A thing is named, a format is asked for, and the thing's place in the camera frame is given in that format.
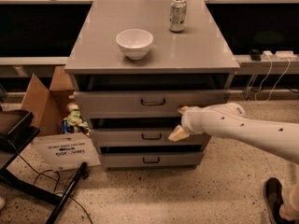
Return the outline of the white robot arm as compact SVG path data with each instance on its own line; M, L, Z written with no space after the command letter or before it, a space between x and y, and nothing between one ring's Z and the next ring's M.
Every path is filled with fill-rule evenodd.
M234 139L257 147L280 158L299 163L299 125L246 119L241 105L229 103L206 107L184 106L178 110L180 124L168 139L174 142L190 135L206 133L210 136Z

